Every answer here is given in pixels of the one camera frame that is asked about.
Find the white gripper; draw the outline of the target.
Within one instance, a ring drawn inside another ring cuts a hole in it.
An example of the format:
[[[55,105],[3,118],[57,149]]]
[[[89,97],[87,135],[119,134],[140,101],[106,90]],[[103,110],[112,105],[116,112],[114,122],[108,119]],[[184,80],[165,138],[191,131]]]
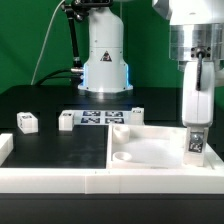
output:
[[[197,62],[188,62],[183,81],[182,122],[185,127],[210,127],[213,122],[215,68],[203,62],[200,89],[196,89]],[[190,150],[202,150],[204,131],[190,130]]]

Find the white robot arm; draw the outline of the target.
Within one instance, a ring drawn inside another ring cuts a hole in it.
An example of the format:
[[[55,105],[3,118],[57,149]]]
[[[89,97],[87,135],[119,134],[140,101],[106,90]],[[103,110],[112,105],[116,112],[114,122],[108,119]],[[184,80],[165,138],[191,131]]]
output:
[[[123,23],[109,9],[112,0],[81,0],[90,9],[89,59],[79,89],[104,96],[130,90],[123,60]],[[184,72],[182,122],[186,148],[201,152],[213,122],[214,89],[224,80],[224,0],[152,0],[169,21],[169,57]]]

